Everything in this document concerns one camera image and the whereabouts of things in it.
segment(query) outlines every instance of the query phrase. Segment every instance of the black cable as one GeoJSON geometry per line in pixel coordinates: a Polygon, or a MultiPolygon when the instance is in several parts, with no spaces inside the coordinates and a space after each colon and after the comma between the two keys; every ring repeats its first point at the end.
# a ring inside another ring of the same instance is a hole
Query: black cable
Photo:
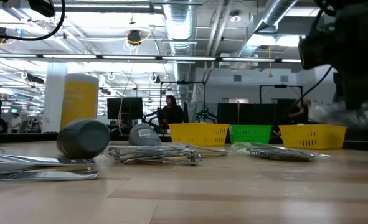
{"type": "Polygon", "coordinates": [[[197,90],[197,94],[199,95],[199,99],[201,99],[201,104],[202,104],[203,108],[205,108],[206,107],[206,105],[205,105],[206,102],[203,103],[202,96],[201,96],[201,93],[200,93],[199,90],[197,90]]]}
{"type": "Polygon", "coordinates": [[[48,39],[49,37],[52,37],[59,31],[59,29],[62,27],[62,24],[64,23],[64,20],[65,20],[66,3],[65,3],[65,0],[60,0],[60,2],[62,3],[60,20],[59,20],[58,25],[55,27],[55,29],[51,33],[44,35],[42,37],[34,37],[34,38],[14,37],[14,36],[9,36],[9,35],[0,35],[0,38],[1,39],[22,40],[22,41],[38,41],[38,40],[45,40],[45,39],[48,39]]]}
{"type": "Polygon", "coordinates": [[[332,66],[330,66],[330,68],[326,71],[325,75],[323,75],[323,77],[313,86],[311,87],[307,92],[305,92],[303,94],[303,96],[301,96],[300,98],[298,98],[298,100],[293,103],[290,108],[288,109],[288,111],[286,113],[284,113],[279,119],[276,119],[274,121],[274,126],[278,125],[283,118],[289,116],[290,111],[308,94],[310,93],[313,89],[315,89],[319,84],[321,84],[321,82],[327,77],[327,75],[329,75],[329,72],[332,70],[332,66]]]}
{"type": "Polygon", "coordinates": [[[318,26],[318,22],[319,22],[319,20],[321,19],[321,17],[322,17],[322,13],[323,13],[323,11],[322,11],[322,9],[320,9],[319,10],[319,12],[318,12],[318,14],[316,15],[316,17],[315,17],[315,20],[314,20],[314,22],[312,23],[312,25],[311,25],[311,30],[309,31],[309,34],[311,34],[311,33],[313,33],[314,31],[316,31],[316,28],[317,28],[317,26],[318,26]]]}

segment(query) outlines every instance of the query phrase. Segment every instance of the ceiling light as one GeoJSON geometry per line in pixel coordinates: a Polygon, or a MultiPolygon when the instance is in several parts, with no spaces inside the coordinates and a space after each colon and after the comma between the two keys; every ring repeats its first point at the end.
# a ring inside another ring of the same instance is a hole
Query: ceiling light
{"type": "Polygon", "coordinates": [[[240,16],[232,16],[231,17],[231,22],[239,22],[241,20],[240,16]]]}
{"type": "Polygon", "coordinates": [[[222,58],[223,62],[275,62],[270,58],[222,58]]]}
{"type": "Polygon", "coordinates": [[[162,57],[162,60],[215,61],[215,57],[162,57]]]}
{"type": "Polygon", "coordinates": [[[301,59],[282,59],[282,63],[301,63],[301,59]]]}
{"type": "Polygon", "coordinates": [[[104,55],[104,59],[120,59],[120,60],[155,60],[155,56],[136,56],[136,55],[104,55]]]}
{"type": "Polygon", "coordinates": [[[247,45],[252,46],[274,46],[276,45],[276,40],[273,36],[270,35],[260,35],[260,34],[253,34],[252,37],[247,41],[247,45]]]}
{"type": "Polygon", "coordinates": [[[1,58],[37,58],[34,54],[0,54],[1,58]]]}
{"type": "Polygon", "coordinates": [[[298,35],[283,35],[278,38],[276,44],[283,47],[297,47],[299,41],[298,35]]]}
{"type": "Polygon", "coordinates": [[[45,58],[96,59],[96,55],[43,55],[45,58]]]}

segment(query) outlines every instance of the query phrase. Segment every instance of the black equipment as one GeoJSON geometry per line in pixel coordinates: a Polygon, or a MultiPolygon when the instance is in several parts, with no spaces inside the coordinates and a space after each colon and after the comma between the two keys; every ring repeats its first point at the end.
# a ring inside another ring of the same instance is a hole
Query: black equipment
{"type": "MultiPolygon", "coordinates": [[[[0,0],[0,2],[8,2],[9,0],[0,0]]],[[[45,17],[51,18],[55,16],[55,9],[54,9],[54,5],[52,3],[52,0],[27,0],[29,2],[30,8],[40,14],[42,14],[45,17]]],[[[22,38],[22,37],[14,37],[14,36],[8,36],[5,35],[4,33],[0,34],[0,43],[2,42],[2,40],[4,40],[4,42],[7,39],[16,39],[16,40],[26,40],[26,41],[36,41],[36,40],[44,40],[47,39],[49,37],[52,37],[54,34],[56,34],[58,32],[58,30],[61,28],[62,24],[64,23],[64,19],[65,19],[65,0],[61,0],[62,3],[62,13],[61,13],[61,17],[59,20],[58,25],[56,26],[56,28],[50,32],[47,35],[44,35],[42,37],[34,37],[34,38],[22,38]]]]}
{"type": "Polygon", "coordinates": [[[314,2],[321,11],[298,46],[303,68],[325,64],[335,68],[342,75],[336,79],[342,90],[337,96],[344,99],[348,110],[356,110],[368,101],[368,0],[314,2]],[[317,29],[323,12],[336,20],[317,29]]]}
{"type": "Polygon", "coordinates": [[[161,108],[158,108],[155,112],[144,115],[142,119],[142,123],[148,124],[154,128],[154,130],[158,133],[159,132],[159,126],[152,123],[154,119],[159,119],[160,117],[161,108]]]}
{"type": "Polygon", "coordinates": [[[297,86],[297,85],[285,85],[285,84],[281,84],[281,85],[260,85],[258,87],[258,92],[260,94],[260,104],[262,104],[262,100],[263,100],[263,96],[262,96],[262,89],[264,87],[273,87],[273,88],[299,88],[300,89],[300,95],[303,96],[303,87],[302,86],[297,86]]]}
{"type": "Polygon", "coordinates": [[[201,119],[203,119],[203,121],[209,119],[211,120],[213,123],[216,123],[217,121],[217,116],[210,113],[208,108],[204,108],[201,109],[198,113],[196,113],[196,120],[197,122],[201,122],[201,119]]]}
{"type": "Polygon", "coordinates": [[[122,105],[121,119],[143,119],[141,97],[108,98],[108,119],[120,119],[120,105],[122,105]]]}

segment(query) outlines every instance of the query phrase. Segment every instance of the woman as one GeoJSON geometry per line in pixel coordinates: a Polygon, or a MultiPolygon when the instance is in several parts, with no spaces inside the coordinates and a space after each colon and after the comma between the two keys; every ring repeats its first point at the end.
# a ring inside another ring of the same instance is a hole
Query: woman
{"type": "Polygon", "coordinates": [[[295,124],[308,124],[308,106],[309,100],[303,100],[298,106],[293,107],[290,111],[289,119],[295,124]]]}
{"type": "Polygon", "coordinates": [[[184,121],[184,111],[177,105],[174,96],[166,96],[165,106],[159,115],[159,124],[161,129],[168,129],[168,124],[181,124],[184,121]]]}

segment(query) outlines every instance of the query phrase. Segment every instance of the white wall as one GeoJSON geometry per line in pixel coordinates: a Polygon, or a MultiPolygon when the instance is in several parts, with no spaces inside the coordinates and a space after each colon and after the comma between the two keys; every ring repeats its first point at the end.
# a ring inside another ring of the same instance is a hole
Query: white wall
{"type": "MultiPolygon", "coordinates": [[[[202,80],[204,69],[197,68],[197,80],[202,80]]],[[[206,101],[208,103],[218,103],[222,98],[236,98],[236,99],[249,99],[249,103],[259,103],[260,85],[297,85],[296,74],[292,73],[289,69],[272,69],[273,77],[269,77],[270,70],[238,70],[233,71],[230,69],[214,69],[206,86],[206,101]],[[241,82],[234,82],[233,75],[241,75],[241,82]],[[281,83],[280,76],[287,75],[289,82],[281,83]]],[[[299,89],[293,91],[291,88],[287,89],[275,89],[272,87],[264,87],[262,90],[263,103],[271,103],[271,99],[276,98],[298,98],[300,95],[299,89]]],[[[193,94],[194,101],[199,101],[200,96],[197,92],[193,94]]]]}
{"type": "MultiPolygon", "coordinates": [[[[275,69],[272,70],[272,78],[268,77],[270,73],[269,70],[231,71],[229,69],[215,69],[213,70],[206,86],[206,101],[208,103],[218,103],[221,102],[222,98],[238,98],[249,99],[249,103],[259,103],[259,85],[281,84],[280,75],[289,76],[289,82],[284,84],[303,86],[303,93],[305,93],[323,77],[328,68],[329,66],[324,65],[312,70],[303,70],[297,74],[291,73],[290,70],[275,69]],[[242,81],[234,82],[232,75],[242,75],[242,81]]],[[[196,72],[197,80],[201,80],[203,69],[198,68],[196,72]]],[[[333,72],[336,71],[332,69],[325,80],[305,98],[312,101],[331,103],[336,89],[336,86],[333,83],[333,72]]],[[[297,88],[263,88],[262,93],[263,103],[271,103],[272,99],[277,98],[295,99],[300,97],[300,90],[297,88]]],[[[195,92],[193,96],[194,101],[200,100],[198,92],[195,92]]]]}
{"type": "MultiPolygon", "coordinates": [[[[298,98],[299,95],[294,92],[291,88],[286,89],[276,89],[276,88],[263,88],[262,90],[263,103],[271,103],[271,99],[277,98],[298,98]]],[[[258,86],[218,86],[218,85],[208,85],[206,88],[206,102],[208,103],[219,103],[222,98],[233,98],[233,99],[248,99],[249,103],[259,103],[260,94],[258,86]]]]}

